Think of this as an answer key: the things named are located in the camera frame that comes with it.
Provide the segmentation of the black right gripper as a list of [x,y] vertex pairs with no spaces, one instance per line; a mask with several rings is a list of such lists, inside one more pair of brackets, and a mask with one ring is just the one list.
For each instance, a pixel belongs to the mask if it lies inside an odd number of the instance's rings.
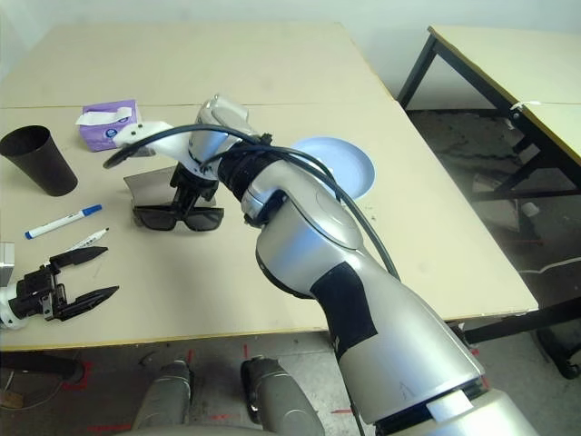
[[172,208],[181,212],[181,218],[185,219],[200,197],[204,200],[213,198],[219,187],[219,182],[195,175],[181,163],[178,163],[174,169],[170,186],[176,189]]

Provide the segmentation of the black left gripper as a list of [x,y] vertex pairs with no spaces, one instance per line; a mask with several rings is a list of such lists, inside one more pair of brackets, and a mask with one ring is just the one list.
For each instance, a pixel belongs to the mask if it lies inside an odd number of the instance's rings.
[[42,265],[16,283],[15,297],[8,300],[13,314],[20,320],[39,314],[47,321],[64,322],[106,301],[119,290],[118,285],[86,293],[67,303],[64,285],[57,276],[61,272],[58,268],[89,262],[107,251],[107,247],[90,246],[50,257],[51,266]]

